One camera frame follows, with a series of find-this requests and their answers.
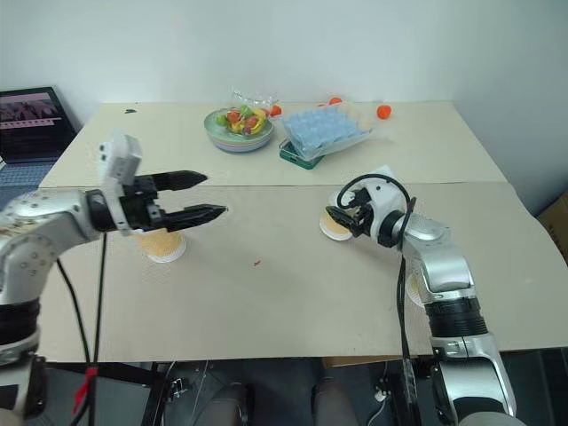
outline green box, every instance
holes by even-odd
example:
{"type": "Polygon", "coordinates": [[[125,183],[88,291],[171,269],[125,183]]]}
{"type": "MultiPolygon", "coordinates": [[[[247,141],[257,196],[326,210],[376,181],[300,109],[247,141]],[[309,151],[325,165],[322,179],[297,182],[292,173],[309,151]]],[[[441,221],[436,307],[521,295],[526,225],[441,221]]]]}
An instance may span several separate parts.
{"type": "Polygon", "coordinates": [[[324,155],[322,155],[321,157],[316,157],[313,160],[306,161],[298,155],[298,152],[289,139],[286,139],[280,144],[280,158],[283,158],[287,162],[292,162],[295,165],[307,170],[311,170],[316,167],[316,164],[318,164],[323,157],[324,155]]]}

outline blue ice cube tray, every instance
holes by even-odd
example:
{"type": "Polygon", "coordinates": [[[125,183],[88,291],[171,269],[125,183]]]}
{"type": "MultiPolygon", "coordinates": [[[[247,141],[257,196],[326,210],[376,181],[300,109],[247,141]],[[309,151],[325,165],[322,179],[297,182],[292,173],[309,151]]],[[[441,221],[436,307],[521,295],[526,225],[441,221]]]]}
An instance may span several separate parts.
{"type": "Polygon", "coordinates": [[[339,105],[319,106],[282,118],[292,145],[305,160],[344,149],[371,133],[361,128],[352,108],[339,105]]]}

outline plastic container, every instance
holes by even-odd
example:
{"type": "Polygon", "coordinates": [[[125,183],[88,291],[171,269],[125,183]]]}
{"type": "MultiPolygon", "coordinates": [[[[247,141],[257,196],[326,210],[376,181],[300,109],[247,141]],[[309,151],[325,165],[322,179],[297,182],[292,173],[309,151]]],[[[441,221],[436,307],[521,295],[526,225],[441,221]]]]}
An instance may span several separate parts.
{"type": "Polygon", "coordinates": [[[376,129],[376,120],[347,102],[287,114],[282,124],[297,154],[306,161],[358,144],[376,129]]]}

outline cardboard surface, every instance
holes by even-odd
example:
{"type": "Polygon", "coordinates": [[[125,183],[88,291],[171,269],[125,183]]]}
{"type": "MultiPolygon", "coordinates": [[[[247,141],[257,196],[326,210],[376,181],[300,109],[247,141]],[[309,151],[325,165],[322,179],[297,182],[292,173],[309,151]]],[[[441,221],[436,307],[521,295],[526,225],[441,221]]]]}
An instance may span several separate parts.
{"type": "Polygon", "coordinates": [[[568,264],[568,191],[540,213],[539,220],[568,264]]]}
{"type": "MultiPolygon", "coordinates": [[[[450,102],[393,103],[379,121],[383,137],[330,154],[304,170],[279,157],[280,125],[268,146],[231,154],[213,146],[203,119],[223,104],[103,104],[42,182],[42,187],[97,186],[99,144],[118,128],[138,138],[143,161],[138,174],[196,170],[203,185],[344,185],[389,164],[401,182],[505,182],[505,177],[450,102]],[[125,114],[127,108],[137,112],[125,114]]],[[[282,104],[285,113],[316,104],[282,104]]],[[[376,103],[358,106],[375,117],[376,103]]]]}
{"type": "MultiPolygon", "coordinates": [[[[318,222],[336,189],[198,186],[163,193],[167,211],[214,202],[229,212],[186,230],[190,247],[171,264],[155,264],[130,238],[110,234],[100,360],[399,356],[399,254],[366,237],[336,242],[323,235],[318,222]]],[[[407,189],[418,197],[417,212],[451,227],[500,349],[566,345],[568,327],[558,324],[568,323],[568,267],[509,184],[407,189]]],[[[90,342],[99,254],[100,243],[92,243],[62,257],[90,342]]],[[[39,353],[82,361],[57,268],[42,304],[39,353]]],[[[412,353],[431,353],[427,317],[408,298],[406,327],[412,353]]]]}

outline black cable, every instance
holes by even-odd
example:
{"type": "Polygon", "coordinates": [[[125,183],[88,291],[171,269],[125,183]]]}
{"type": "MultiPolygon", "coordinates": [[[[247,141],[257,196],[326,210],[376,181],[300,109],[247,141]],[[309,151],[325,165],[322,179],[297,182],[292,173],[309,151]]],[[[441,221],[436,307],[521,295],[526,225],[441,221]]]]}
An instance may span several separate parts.
{"type": "Polygon", "coordinates": [[[103,304],[103,287],[105,285],[105,262],[107,260],[107,234],[103,234],[103,248],[100,254],[100,271],[99,271],[99,301],[97,305],[97,327],[95,328],[95,353],[93,362],[99,362],[99,341],[100,341],[100,316],[103,304]]]}
{"type": "MultiPolygon", "coordinates": [[[[57,259],[57,266],[59,268],[59,272],[61,272],[61,276],[63,277],[63,280],[67,284],[67,289],[69,290],[69,294],[71,295],[71,300],[73,301],[73,306],[75,308],[75,316],[77,318],[77,324],[79,326],[79,332],[81,334],[81,341],[83,343],[83,352],[84,352],[84,356],[85,356],[85,364],[86,364],[87,367],[89,367],[91,365],[91,355],[89,354],[89,344],[87,343],[87,336],[85,334],[85,328],[84,328],[84,325],[83,325],[83,316],[81,315],[81,309],[79,307],[79,301],[77,300],[77,294],[75,292],[75,289],[73,288],[73,284],[71,284],[71,280],[67,276],[67,272],[66,272],[65,268],[63,267],[63,264],[61,263],[61,261],[59,259],[57,259]]],[[[70,426],[76,426],[77,424],[79,424],[79,422],[85,416],[85,413],[87,412],[87,408],[89,408],[89,405],[90,405],[89,399],[86,398],[83,402],[83,405],[81,406],[81,409],[79,410],[79,413],[77,413],[77,415],[75,416],[73,421],[71,421],[70,426]]]]}
{"type": "MultiPolygon", "coordinates": [[[[395,245],[398,245],[398,249],[400,250],[400,253],[402,254],[402,244],[404,241],[404,234],[405,234],[405,230],[406,230],[406,226],[408,225],[408,220],[410,219],[410,216],[412,215],[412,212],[414,211],[414,205],[416,204],[416,198],[413,197],[412,199],[410,198],[410,196],[408,195],[408,191],[406,190],[406,188],[400,184],[400,182],[398,182],[397,179],[395,179],[394,177],[390,177],[387,175],[383,175],[381,173],[367,173],[366,175],[361,175],[359,177],[355,177],[351,182],[349,182],[347,185],[345,185],[341,191],[339,191],[339,194],[337,195],[337,206],[340,209],[352,209],[356,206],[356,202],[355,201],[351,201],[348,205],[343,205],[342,203],[342,198],[345,195],[345,193],[355,184],[357,184],[358,182],[360,182],[361,180],[365,180],[365,179],[370,179],[370,178],[379,178],[382,179],[384,181],[387,182],[387,184],[393,184],[395,185],[400,192],[402,192],[402,194],[405,197],[405,201],[406,201],[406,212],[402,221],[402,226],[400,226],[400,230],[398,231],[398,236],[397,239],[395,241],[395,245]]],[[[404,257],[404,254],[401,256],[400,258],[400,268],[398,270],[398,278],[397,278],[397,295],[396,295],[396,304],[397,304],[397,314],[398,314],[398,324],[400,326],[400,344],[402,347],[402,358],[403,358],[403,364],[406,362],[406,360],[410,360],[410,349],[408,347],[408,339],[406,337],[406,323],[405,323],[405,284],[406,284],[406,260],[404,257]]],[[[410,416],[411,418],[413,418],[417,423],[420,423],[420,418],[416,417],[414,415],[414,410],[416,409],[415,406],[413,406],[414,403],[412,401],[410,401],[410,406],[408,407],[409,411],[410,411],[410,416]]],[[[383,406],[381,407],[381,409],[379,409],[379,411],[374,414],[373,417],[371,417],[369,419],[369,423],[372,422],[376,416],[378,416],[381,411],[382,411],[383,406]]]]}
{"type": "MultiPolygon", "coordinates": [[[[103,288],[105,284],[105,263],[107,260],[107,234],[103,234],[103,247],[100,254],[100,270],[99,270],[99,299],[97,301],[97,325],[95,327],[95,349],[93,353],[93,366],[99,363],[99,342],[100,342],[100,317],[103,304],[103,288]]],[[[89,400],[89,426],[95,425],[95,411],[97,395],[97,376],[93,376],[89,382],[89,392],[87,399],[89,400]]]]}
{"type": "Polygon", "coordinates": [[[91,365],[91,355],[89,354],[89,344],[87,343],[87,336],[85,334],[85,327],[83,325],[83,316],[81,315],[81,309],[79,308],[79,302],[77,301],[77,295],[75,293],[75,289],[67,276],[67,272],[63,267],[63,264],[59,259],[57,259],[57,266],[59,271],[61,272],[61,276],[63,280],[67,284],[67,289],[69,290],[69,294],[71,295],[71,299],[73,301],[73,307],[75,308],[75,316],[77,317],[77,324],[79,325],[79,332],[81,333],[81,341],[83,343],[83,352],[85,356],[85,364],[87,367],[91,365]]]}

